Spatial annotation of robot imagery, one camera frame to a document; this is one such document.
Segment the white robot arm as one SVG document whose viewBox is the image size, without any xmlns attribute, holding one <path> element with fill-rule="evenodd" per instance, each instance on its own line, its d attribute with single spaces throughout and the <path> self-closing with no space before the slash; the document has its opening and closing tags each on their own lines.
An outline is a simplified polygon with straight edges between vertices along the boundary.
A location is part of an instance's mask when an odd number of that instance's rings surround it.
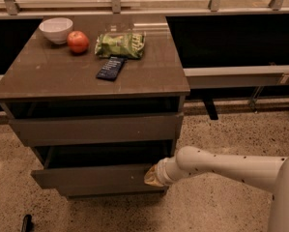
<svg viewBox="0 0 289 232">
<path fill-rule="evenodd" d="M 273 195 L 268 232 L 289 232 L 289 156 L 219 155 L 186 146 L 161 159 L 145 174 L 144 183 L 169 187 L 183 179 L 214 173 Z"/>
</svg>

